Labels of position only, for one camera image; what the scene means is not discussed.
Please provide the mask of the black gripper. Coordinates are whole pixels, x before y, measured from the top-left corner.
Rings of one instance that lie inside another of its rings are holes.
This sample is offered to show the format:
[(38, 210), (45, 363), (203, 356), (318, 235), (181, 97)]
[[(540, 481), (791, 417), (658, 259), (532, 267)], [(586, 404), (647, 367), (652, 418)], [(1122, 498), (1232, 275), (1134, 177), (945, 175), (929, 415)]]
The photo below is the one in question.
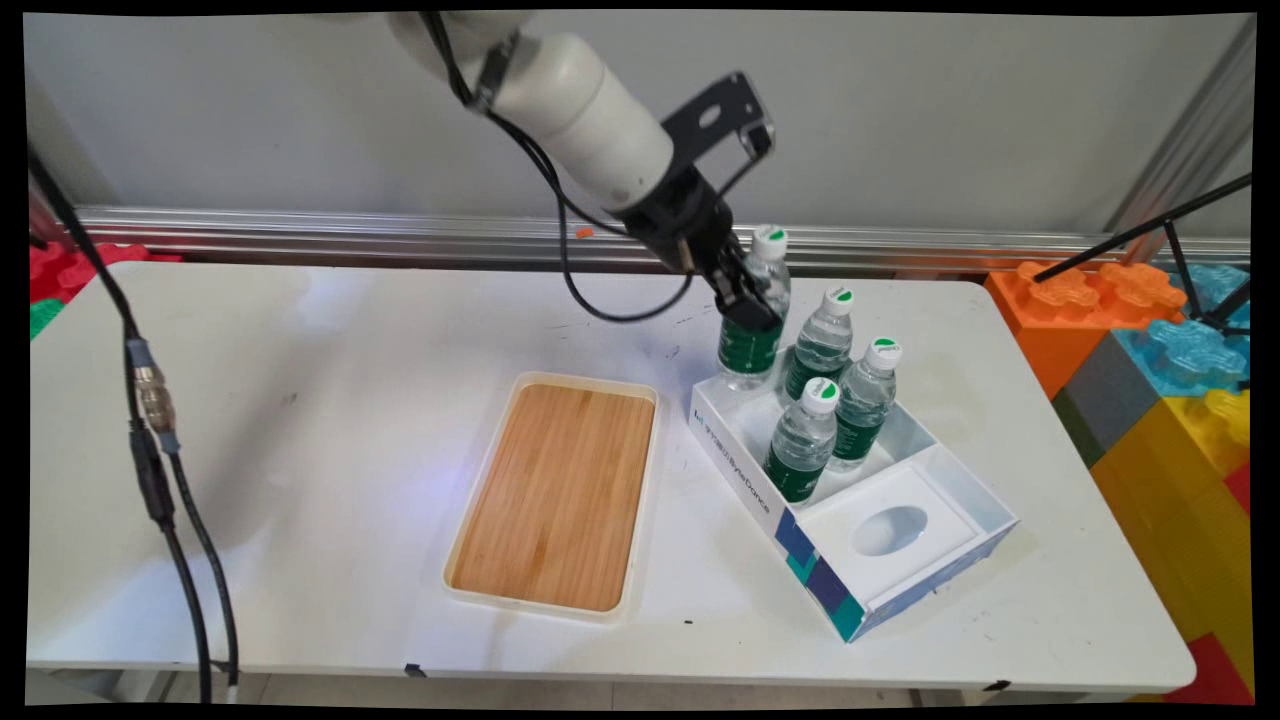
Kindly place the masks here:
[(666, 177), (644, 199), (614, 208), (612, 217), (672, 272), (703, 277), (723, 319), (750, 332), (782, 327), (769, 302), (767, 269), (739, 255), (732, 211), (699, 169)]

